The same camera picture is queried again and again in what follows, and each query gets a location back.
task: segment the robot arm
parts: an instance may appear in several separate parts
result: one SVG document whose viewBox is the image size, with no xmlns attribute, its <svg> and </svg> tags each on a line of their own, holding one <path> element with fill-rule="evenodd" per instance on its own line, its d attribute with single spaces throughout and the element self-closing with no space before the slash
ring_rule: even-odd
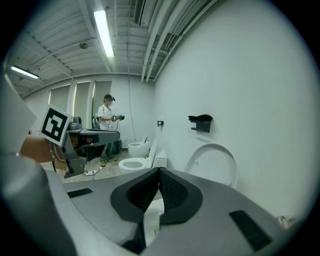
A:
<svg viewBox="0 0 320 256">
<path fill-rule="evenodd" d="M 78 148 L 101 146 L 116 142 L 120 138 L 120 133 L 118 131 L 83 129 L 80 123 L 71 122 L 66 130 L 62 146 L 60 147 L 68 166 L 68 171 L 66 172 L 64 178 L 83 174 L 86 166 L 86 158 L 77 155 L 71 141 L 71 135 L 72 137 L 77 136 L 77 140 L 79 142 Z M 87 143 L 87 137 L 92 138 L 92 143 Z"/>
</svg>

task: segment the ceiling light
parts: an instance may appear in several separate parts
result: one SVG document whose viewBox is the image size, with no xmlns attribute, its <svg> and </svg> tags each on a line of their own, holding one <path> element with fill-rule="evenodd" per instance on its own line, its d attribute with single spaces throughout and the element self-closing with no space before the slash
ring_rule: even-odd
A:
<svg viewBox="0 0 320 256">
<path fill-rule="evenodd" d="M 99 31 L 99 35 L 102 41 L 102 45 L 105 51 L 105 54 L 108 57 L 114 58 L 114 51 L 112 49 L 108 25 L 107 25 L 107 17 L 106 12 L 104 10 L 97 10 L 94 13 L 95 23 Z"/>
<path fill-rule="evenodd" d="M 28 77 L 31 77 L 31 78 L 34 78 L 34 79 L 38 79 L 38 78 L 39 78 L 38 75 L 32 74 L 32 73 L 30 73 L 29 71 L 26 71 L 26 70 L 22 69 L 21 67 L 17 67 L 17 66 L 15 66 L 15 65 L 13 65 L 13 66 L 11 67 L 11 69 L 12 69 L 13 71 L 19 72 L 19 73 L 21 73 L 21 74 L 24 74 L 24 75 L 26 75 L 26 76 L 28 76 Z"/>
</svg>

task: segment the ceiling pipe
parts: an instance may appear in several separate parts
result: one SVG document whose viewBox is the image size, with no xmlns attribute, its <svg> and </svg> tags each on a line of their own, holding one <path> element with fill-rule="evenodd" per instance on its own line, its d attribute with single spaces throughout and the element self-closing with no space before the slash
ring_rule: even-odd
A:
<svg viewBox="0 0 320 256">
<path fill-rule="evenodd" d="M 151 33 L 151 31 L 152 31 L 152 29 L 153 29 L 153 27 L 154 27 L 154 23 L 155 23 L 155 20 L 156 20 L 157 15 L 158 15 L 158 13 L 159 13 L 159 9 L 160 9 L 160 7 L 161 7 L 161 5 L 162 5 L 162 2 L 163 2 L 163 0 L 158 0 L 158 1 L 156 2 L 156 6 L 155 6 L 155 8 L 154 8 L 154 11 L 153 11 L 153 14 L 152 14 L 152 17 L 151 17 L 151 20 L 150 20 L 150 24 L 149 24 L 149 28 L 148 28 L 148 33 Z"/>
<path fill-rule="evenodd" d="M 190 22 L 190 24 L 186 27 L 186 29 L 182 32 L 182 34 L 179 36 L 179 38 L 175 41 L 173 47 L 165 57 L 164 61 L 161 64 L 161 67 L 159 68 L 158 72 L 156 73 L 153 82 L 157 80 L 158 75 L 160 74 L 161 70 L 165 66 L 166 62 L 168 61 L 170 55 L 173 53 L 179 42 L 182 40 L 182 38 L 185 36 L 185 34 L 191 29 L 191 27 L 197 22 L 197 20 L 200 19 L 200 17 L 216 2 L 217 0 L 210 1 L 199 13 L 198 15 L 193 19 L 193 21 Z"/>
<path fill-rule="evenodd" d="M 149 61 L 149 56 L 150 56 L 150 52 L 152 49 L 152 46 L 154 45 L 157 33 L 159 31 L 160 25 L 168 11 L 168 8 L 171 4 L 172 0 L 163 0 L 163 3 L 159 9 L 158 15 L 156 16 L 154 25 L 152 27 L 152 31 L 151 31 L 151 35 L 150 35 L 150 39 L 149 39 L 149 43 L 145 52 L 145 56 L 144 56 L 144 61 L 143 61 L 143 69 L 142 69 L 142 75 L 141 75 L 141 82 L 144 81 L 145 78 L 145 73 L 146 73 L 146 69 L 147 69 L 147 64 Z"/>
<path fill-rule="evenodd" d="M 146 82 L 149 81 L 149 78 L 150 78 L 152 69 L 154 68 L 154 65 L 156 63 L 156 59 L 157 59 L 157 56 L 159 54 L 160 48 L 161 48 L 162 44 L 164 43 L 169 30 L 171 29 L 171 27 L 174 24 L 175 20 L 179 16 L 179 13 L 181 12 L 181 10 L 186 6 L 187 2 L 188 2 L 188 0 L 180 0 L 177 3 L 177 5 L 175 6 L 173 12 L 171 13 L 167 23 L 165 24 L 164 29 L 163 29 L 163 31 L 161 33 L 160 38 L 159 38 L 159 42 L 158 42 L 158 44 L 157 44 L 157 46 L 155 48 L 155 51 L 154 51 L 154 54 L 153 54 L 153 57 L 152 57 L 152 61 L 151 61 L 150 67 L 149 67 L 148 75 L 147 75 L 146 80 L 145 80 Z"/>
<path fill-rule="evenodd" d="M 160 53 L 163 53 L 163 54 L 165 54 L 165 55 L 168 54 L 168 52 L 167 52 L 166 50 L 160 50 L 159 52 L 160 52 Z"/>
<path fill-rule="evenodd" d="M 182 15 L 181 19 L 179 20 L 178 24 L 175 26 L 172 34 L 170 35 L 169 40 L 166 42 L 165 45 L 165 50 L 168 51 L 170 44 L 172 43 L 172 41 L 175 39 L 177 32 L 180 30 L 181 26 L 183 25 L 183 23 L 186 21 L 186 19 L 188 18 L 188 15 L 190 13 L 192 13 L 194 11 L 194 9 L 196 8 L 197 4 L 199 3 L 200 0 L 197 1 L 193 1 L 188 8 L 186 9 L 186 12 Z"/>
</svg>

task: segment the cable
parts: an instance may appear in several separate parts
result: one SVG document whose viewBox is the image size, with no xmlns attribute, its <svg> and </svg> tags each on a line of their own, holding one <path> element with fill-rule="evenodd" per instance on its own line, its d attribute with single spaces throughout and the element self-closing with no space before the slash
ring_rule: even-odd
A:
<svg viewBox="0 0 320 256">
<path fill-rule="evenodd" d="M 133 120 L 133 118 L 132 118 L 131 96 L 130 96 L 129 28 L 130 28 L 131 5 L 132 5 L 132 0 L 130 0 L 130 7 L 129 7 L 129 14 L 128 14 L 128 31 L 127 31 L 127 44 L 126 44 L 126 58 L 127 58 L 127 66 L 128 66 L 128 88 L 129 88 L 129 107 L 130 107 L 131 123 L 132 123 L 132 130 L 133 130 L 133 135 L 134 135 L 134 141 L 137 141 L 137 140 L 136 140 L 135 128 L 134 128 L 134 120 Z"/>
<path fill-rule="evenodd" d="M 119 119 L 118 119 L 118 122 L 116 123 L 116 128 L 114 131 L 116 131 L 118 129 L 118 124 L 119 124 Z"/>
</svg>

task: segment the toilet paper holder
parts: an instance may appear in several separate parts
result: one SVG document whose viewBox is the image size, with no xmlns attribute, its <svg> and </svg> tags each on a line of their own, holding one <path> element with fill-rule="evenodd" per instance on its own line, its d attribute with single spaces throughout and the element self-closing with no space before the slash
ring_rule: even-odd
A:
<svg viewBox="0 0 320 256">
<path fill-rule="evenodd" d="M 191 130 L 210 133 L 211 121 L 190 121 L 191 123 L 196 123 L 196 127 L 192 127 Z"/>
<path fill-rule="evenodd" d="M 156 125 L 159 126 L 164 126 L 164 121 L 156 121 Z"/>
</svg>

